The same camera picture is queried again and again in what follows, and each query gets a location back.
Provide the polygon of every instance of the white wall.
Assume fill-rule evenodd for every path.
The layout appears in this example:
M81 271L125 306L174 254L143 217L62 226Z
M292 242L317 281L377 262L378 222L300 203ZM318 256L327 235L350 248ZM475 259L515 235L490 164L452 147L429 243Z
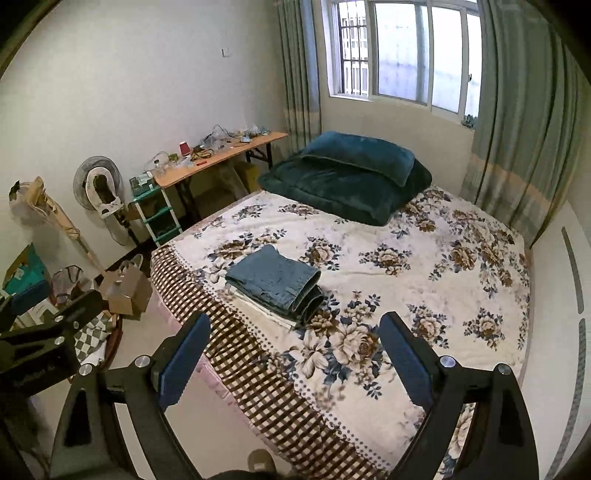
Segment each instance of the white wall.
M329 95L323 1L314 0L322 130L382 138L408 148L431 171L435 185L459 194L470 160L472 130L403 100L372 102Z
M0 79L0 273L27 244L8 212L17 180L41 176L108 266L120 247L72 193L93 155L125 183L161 150L196 144L215 124L285 128L277 16L267 0L64 0L26 40ZM231 56L222 58L221 48ZM64 235L35 239L50 271L78 264Z
M573 272L562 228L569 236L580 276L584 310L579 313ZM521 391L534 430L540 478L544 478L561 443L573 402L579 354L579 322L591 332L591 248L569 203L556 214L532 247L533 304L530 351ZM563 459L568 460L591 422L591 380L587 337L586 369L573 435Z

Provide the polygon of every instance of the folded white cloth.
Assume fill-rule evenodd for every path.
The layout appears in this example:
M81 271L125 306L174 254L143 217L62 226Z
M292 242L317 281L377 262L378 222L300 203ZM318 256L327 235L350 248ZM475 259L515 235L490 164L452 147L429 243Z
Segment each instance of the folded white cloth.
M236 296L236 298L247 302L252 308L254 308L258 312L262 313L266 318L268 318L272 322L275 322L278 325L281 325L282 327L285 327L289 330L295 328L295 326L297 325L297 322L294 322L293 320L288 320L288 319L282 317L281 315L277 315L275 312L270 311L268 308L265 308L263 305L255 302L254 300L251 300L246 295L244 295L240 290L238 290L236 287L230 286L229 284L226 283L226 288L228 288L229 291Z

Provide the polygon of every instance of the curtain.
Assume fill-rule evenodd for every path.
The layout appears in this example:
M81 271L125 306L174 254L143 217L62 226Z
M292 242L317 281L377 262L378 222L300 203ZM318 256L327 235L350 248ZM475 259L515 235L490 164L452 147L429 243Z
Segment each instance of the curtain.
M575 172L588 84L525 0L479 0L479 9L483 83L461 196L531 246Z
M278 0L285 118L291 148L297 152L320 135L320 88L311 0Z

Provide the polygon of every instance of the mattress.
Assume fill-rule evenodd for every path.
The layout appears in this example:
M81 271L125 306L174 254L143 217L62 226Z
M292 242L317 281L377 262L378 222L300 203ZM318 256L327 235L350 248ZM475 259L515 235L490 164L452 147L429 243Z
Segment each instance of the mattress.
M278 325L225 284L231 265L266 244L322 272L325 300L305 328ZM176 321L210 316L198 369L311 478L386 475L424 418L379 342L384 313L465 367L504 362L519 376L524 363L523 240L436 187L383 227L260 192L156 250L152 281ZM472 412L462 411L439 478L453 472Z

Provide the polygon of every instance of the dark green pillow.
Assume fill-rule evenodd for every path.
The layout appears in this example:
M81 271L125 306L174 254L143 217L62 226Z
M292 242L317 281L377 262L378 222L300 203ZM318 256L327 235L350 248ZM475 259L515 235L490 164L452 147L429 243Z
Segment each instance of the dark green pillow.
M326 132L312 140L300 157L313 155L330 158L346 165L381 173L399 187L404 187L414 165L414 154L379 138Z

